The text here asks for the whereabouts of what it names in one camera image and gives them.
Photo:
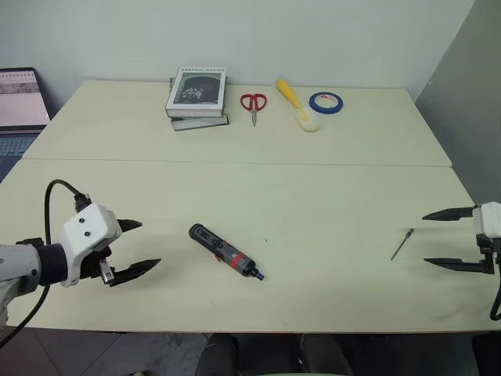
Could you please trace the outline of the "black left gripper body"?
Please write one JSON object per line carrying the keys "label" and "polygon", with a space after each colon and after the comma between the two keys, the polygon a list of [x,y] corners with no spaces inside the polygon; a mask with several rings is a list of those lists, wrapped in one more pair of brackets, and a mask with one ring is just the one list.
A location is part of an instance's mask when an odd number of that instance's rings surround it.
{"label": "black left gripper body", "polygon": [[113,267],[107,261],[111,256],[110,245],[121,236],[117,220],[86,219],[83,224],[80,279],[101,277],[108,285],[114,278]]}

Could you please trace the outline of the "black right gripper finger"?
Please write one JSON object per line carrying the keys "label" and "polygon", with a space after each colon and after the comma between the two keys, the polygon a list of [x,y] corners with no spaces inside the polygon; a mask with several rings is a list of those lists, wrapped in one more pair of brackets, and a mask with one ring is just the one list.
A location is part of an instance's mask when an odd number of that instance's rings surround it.
{"label": "black right gripper finger", "polygon": [[474,207],[446,208],[432,212],[422,217],[422,220],[430,221],[459,221],[462,218],[471,218]]}
{"label": "black right gripper finger", "polygon": [[482,262],[464,262],[460,258],[425,258],[425,262],[432,265],[440,266],[445,269],[450,269],[468,273],[484,273],[485,267]]}

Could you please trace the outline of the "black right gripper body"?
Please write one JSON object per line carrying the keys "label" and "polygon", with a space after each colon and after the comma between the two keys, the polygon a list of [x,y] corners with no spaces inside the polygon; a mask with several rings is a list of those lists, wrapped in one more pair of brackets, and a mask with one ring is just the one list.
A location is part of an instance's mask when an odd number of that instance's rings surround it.
{"label": "black right gripper body", "polygon": [[495,255],[497,254],[496,240],[493,240],[483,234],[477,234],[476,242],[477,246],[479,247],[480,253],[484,257],[479,261],[477,273],[493,275],[495,273]]}

